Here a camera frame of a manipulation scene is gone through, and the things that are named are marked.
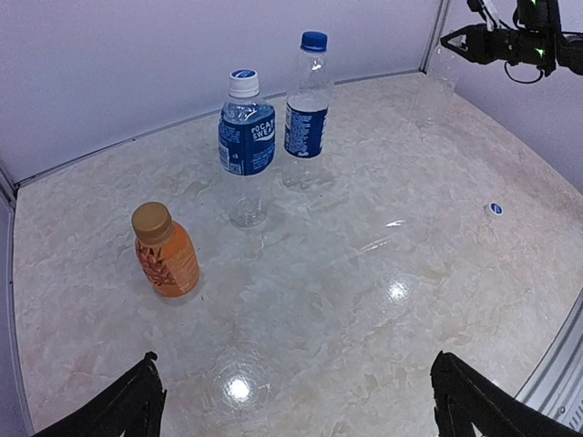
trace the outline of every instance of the bottle lid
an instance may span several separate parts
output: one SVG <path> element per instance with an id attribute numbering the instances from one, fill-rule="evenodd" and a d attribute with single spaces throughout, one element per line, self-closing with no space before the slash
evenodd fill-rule
<path id="1" fill-rule="evenodd" d="M 325 52 L 328 46 L 328 36 L 322 32 L 304 32 L 300 48 L 306 52 Z"/>
<path id="2" fill-rule="evenodd" d="M 235 70 L 230 74 L 229 95 L 236 98 L 259 94 L 259 75 L 255 70 Z"/>
<path id="3" fill-rule="evenodd" d="M 136 209 L 131 216 L 131 226 L 138 239 L 147 246 L 162 243 L 172 236 L 172 216 L 159 202 L 148 202 Z"/>

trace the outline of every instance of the plastic bottle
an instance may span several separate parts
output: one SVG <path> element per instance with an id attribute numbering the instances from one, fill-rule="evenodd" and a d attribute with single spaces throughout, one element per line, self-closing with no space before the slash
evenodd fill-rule
<path id="1" fill-rule="evenodd" d="M 227 171 L 225 208 L 230 220 L 247 228 L 267 217 L 275 155 L 275 111 L 259 96 L 254 70 L 230 74 L 229 100 L 220 113 L 219 155 Z"/>
<path id="2" fill-rule="evenodd" d="M 443 46 L 437 46 L 431 54 L 427 80 L 417 97 L 419 127 L 427 127 L 445 120 L 459 78 L 458 59 L 458 55 Z"/>
<path id="3" fill-rule="evenodd" d="M 293 80 L 287 96 L 282 182 L 307 189 L 320 176 L 322 139 L 334 81 L 326 60 L 328 36 L 302 35 Z"/>
<path id="4" fill-rule="evenodd" d="M 154 290 L 177 298 L 194 289 L 200 269 L 189 234 L 158 202 L 141 205 L 131 217 L 136 254 Z"/>

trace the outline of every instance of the robotic arm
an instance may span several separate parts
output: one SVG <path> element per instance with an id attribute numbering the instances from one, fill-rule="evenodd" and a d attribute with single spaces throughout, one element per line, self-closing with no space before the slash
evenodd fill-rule
<path id="1" fill-rule="evenodd" d="M 441 45 L 464 59 L 490 64 L 498 59 L 508 66 L 519 63 L 535 66 L 539 76 L 550 76 L 557 64 L 583 76 L 583 34 L 562 33 L 558 0 L 517 0 L 513 16 L 516 29 L 498 18 L 490 0 L 467 0 L 472 12 L 478 12 L 485 24 L 467 25 L 441 38 Z"/>

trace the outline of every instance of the glossy floor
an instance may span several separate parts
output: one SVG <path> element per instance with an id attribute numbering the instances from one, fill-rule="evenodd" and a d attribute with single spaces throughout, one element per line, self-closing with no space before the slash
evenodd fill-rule
<path id="1" fill-rule="evenodd" d="M 434 436 L 440 350 L 515 393 L 583 282 L 583 199 L 459 97 L 418 123 L 426 85 L 338 86 L 321 180 L 294 192 L 274 170 L 257 228 L 222 212 L 215 117 L 23 188 L 15 310 L 36 428 L 150 350 L 165 437 Z M 135 259 L 129 218 L 149 200 L 198 249 L 202 280 L 184 299 L 159 298 Z"/>

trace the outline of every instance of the water bottle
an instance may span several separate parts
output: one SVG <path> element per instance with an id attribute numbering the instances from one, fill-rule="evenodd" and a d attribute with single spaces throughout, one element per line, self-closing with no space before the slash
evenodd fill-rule
<path id="1" fill-rule="evenodd" d="M 219 156 L 227 172 L 225 208 L 235 225 L 247 228 L 267 217 L 274 154 L 275 111 L 259 96 L 257 72 L 233 71 L 220 112 Z"/>
<path id="2" fill-rule="evenodd" d="M 428 127 L 445 121 L 458 80 L 460 56 L 437 46 L 429 58 L 427 80 L 417 96 L 417 126 Z"/>
<path id="3" fill-rule="evenodd" d="M 302 35 L 285 114 L 285 159 L 282 182 L 288 188 L 307 189 L 320 176 L 322 138 L 334 81 L 326 61 L 328 36 Z"/>

